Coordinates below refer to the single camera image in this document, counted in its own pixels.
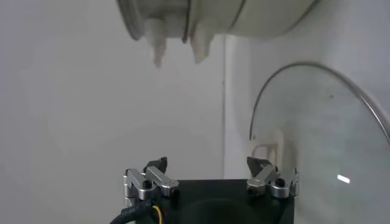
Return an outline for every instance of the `black cable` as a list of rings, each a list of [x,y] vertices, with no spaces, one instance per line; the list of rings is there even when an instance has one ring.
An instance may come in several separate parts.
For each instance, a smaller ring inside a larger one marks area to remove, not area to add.
[[[115,217],[110,224],[126,224],[131,221],[134,221],[141,216],[150,213],[152,210],[152,202],[150,200],[142,201],[137,205],[129,208],[125,208],[121,213]]]

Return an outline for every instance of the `black screw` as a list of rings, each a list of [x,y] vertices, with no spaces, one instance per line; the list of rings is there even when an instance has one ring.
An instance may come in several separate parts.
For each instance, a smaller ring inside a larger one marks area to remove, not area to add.
[[[286,186],[286,181],[282,178],[278,178],[275,180],[275,185],[278,187],[285,187]]]
[[[150,189],[150,188],[152,188],[152,182],[150,181],[150,180],[146,180],[146,181],[144,181],[143,183],[142,183],[142,187],[144,188],[144,189]]]

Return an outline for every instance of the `glass dome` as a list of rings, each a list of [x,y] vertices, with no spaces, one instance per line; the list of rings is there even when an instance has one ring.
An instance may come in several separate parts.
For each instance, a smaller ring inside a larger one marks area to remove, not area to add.
[[[250,138],[275,131],[293,142],[283,166],[296,163],[295,223],[389,223],[390,128],[350,80],[317,63],[279,69],[259,93]]]

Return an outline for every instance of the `metal rim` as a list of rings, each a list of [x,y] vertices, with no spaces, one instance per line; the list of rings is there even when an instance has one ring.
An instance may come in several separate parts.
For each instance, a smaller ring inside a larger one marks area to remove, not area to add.
[[[263,87],[260,90],[260,93],[258,94],[255,102],[255,106],[253,108],[253,114],[252,114],[252,119],[250,121],[250,132],[249,132],[249,140],[252,140],[252,134],[253,134],[253,125],[254,125],[254,120],[255,120],[255,115],[257,111],[257,106],[260,102],[260,98],[268,86],[268,84],[274,79],[279,73],[282,71],[291,68],[291,67],[296,67],[296,66],[308,66],[308,67],[314,67],[318,69],[325,70],[329,72],[331,75],[336,77],[338,80],[340,80],[359,100],[366,106],[366,108],[370,111],[371,115],[375,118],[375,121],[381,128],[383,134],[386,137],[386,140],[388,144],[390,145],[390,125],[385,119],[385,116],[383,113],[380,111],[380,109],[376,106],[374,101],[356,84],[354,84],[350,79],[348,79],[346,76],[342,75],[340,72],[337,72],[331,68],[326,67],[325,65],[322,65],[317,62],[313,61],[298,61],[289,65],[286,65],[284,67],[281,67],[278,69],[276,72],[274,72],[265,82]]]

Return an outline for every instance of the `yellow wire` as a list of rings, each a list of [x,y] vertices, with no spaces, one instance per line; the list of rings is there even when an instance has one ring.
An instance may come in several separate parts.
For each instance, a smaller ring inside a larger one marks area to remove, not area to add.
[[[158,213],[158,224],[163,224],[163,214],[161,213],[160,208],[157,205],[153,205],[153,208],[156,209]]]

